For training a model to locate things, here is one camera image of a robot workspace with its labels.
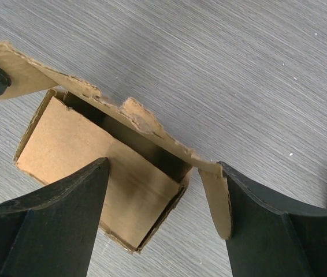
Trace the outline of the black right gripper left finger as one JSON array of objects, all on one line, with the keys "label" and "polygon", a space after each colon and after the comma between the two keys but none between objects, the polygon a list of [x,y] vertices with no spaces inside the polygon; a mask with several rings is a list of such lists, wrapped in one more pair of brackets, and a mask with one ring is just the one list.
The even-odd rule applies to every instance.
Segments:
[{"label": "black right gripper left finger", "polygon": [[0,276],[86,276],[109,179],[99,158],[0,204]]}]

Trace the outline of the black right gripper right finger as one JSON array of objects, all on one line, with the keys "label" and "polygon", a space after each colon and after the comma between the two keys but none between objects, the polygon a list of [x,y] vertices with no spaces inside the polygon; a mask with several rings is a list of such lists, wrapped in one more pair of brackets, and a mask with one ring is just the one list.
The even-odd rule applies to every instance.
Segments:
[{"label": "black right gripper right finger", "polygon": [[228,183],[233,276],[327,277],[327,209],[260,184],[220,163]]}]

